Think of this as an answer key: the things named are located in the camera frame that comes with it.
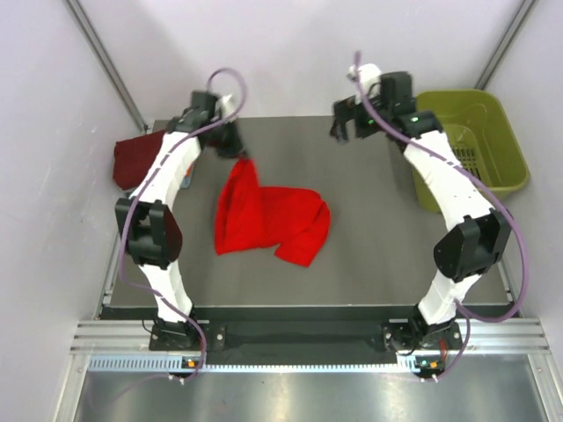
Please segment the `red t shirt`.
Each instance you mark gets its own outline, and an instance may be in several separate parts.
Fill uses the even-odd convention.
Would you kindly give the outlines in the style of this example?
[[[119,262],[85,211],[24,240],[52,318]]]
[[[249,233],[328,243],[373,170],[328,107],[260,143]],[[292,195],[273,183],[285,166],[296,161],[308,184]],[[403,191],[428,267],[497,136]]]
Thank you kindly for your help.
[[[275,248],[274,255],[308,267],[328,238],[331,213],[319,193],[263,186],[253,160],[239,159],[219,196],[216,254]]]

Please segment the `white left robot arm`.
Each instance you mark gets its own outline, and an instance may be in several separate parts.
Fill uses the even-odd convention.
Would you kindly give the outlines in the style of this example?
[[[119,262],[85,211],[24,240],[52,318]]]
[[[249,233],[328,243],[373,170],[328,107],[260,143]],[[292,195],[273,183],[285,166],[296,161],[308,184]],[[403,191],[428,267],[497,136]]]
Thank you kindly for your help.
[[[148,281],[144,290],[157,302],[152,351],[194,350],[203,341],[180,274],[183,236],[172,207],[187,171],[205,149],[226,158],[244,154],[237,112],[231,95],[194,91],[190,106],[168,122],[142,182],[115,204],[119,256],[131,257]]]

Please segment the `dark red folded shirt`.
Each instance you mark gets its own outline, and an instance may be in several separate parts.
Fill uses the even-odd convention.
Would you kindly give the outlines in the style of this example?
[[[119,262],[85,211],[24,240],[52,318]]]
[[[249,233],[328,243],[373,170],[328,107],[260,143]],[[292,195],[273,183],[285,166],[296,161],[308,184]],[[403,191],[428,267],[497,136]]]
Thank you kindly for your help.
[[[116,142],[113,149],[113,181],[123,191],[137,188],[162,147],[165,131]]]

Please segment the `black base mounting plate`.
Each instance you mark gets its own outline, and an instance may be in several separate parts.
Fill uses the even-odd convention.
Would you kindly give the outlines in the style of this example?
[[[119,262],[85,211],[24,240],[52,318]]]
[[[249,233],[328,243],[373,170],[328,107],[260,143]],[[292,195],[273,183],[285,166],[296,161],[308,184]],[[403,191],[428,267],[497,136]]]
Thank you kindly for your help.
[[[173,324],[160,319],[151,328],[149,349],[153,352],[199,351],[207,341],[210,353],[248,349],[259,355],[285,357],[310,349],[313,353],[359,350],[391,353],[437,348],[441,341],[458,346],[459,326],[450,320],[427,327],[407,320],[217,320],[201,322],[203,333],[191,324]]]

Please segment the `green plastic laundry basket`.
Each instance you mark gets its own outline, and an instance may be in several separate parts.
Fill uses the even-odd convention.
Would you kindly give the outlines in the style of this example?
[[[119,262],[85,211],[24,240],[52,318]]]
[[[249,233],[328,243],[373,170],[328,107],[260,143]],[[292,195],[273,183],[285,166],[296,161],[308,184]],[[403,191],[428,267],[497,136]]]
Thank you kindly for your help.
[[[498,199],[527,185],[528,166],[494,95],[480,90],[425,91],[416,97],[416,105],[435,114],[457,160]]]

